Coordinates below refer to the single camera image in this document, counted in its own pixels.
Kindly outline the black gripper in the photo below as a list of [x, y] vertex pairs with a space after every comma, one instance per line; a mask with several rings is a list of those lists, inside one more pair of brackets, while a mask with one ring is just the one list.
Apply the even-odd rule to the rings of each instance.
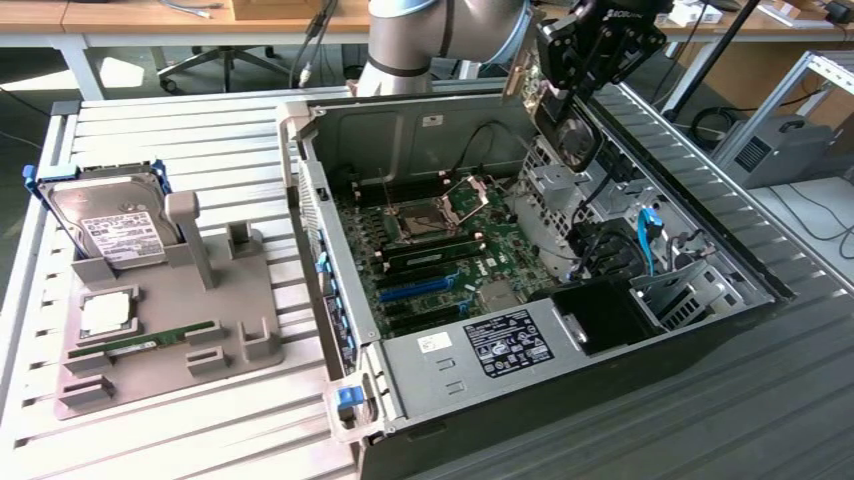
[[539, 68], [549, 84], [590, 94], [618, 84], [662, 49], [655, 25], [668, 1], [579, 1], [569, 14], [536, 26]]

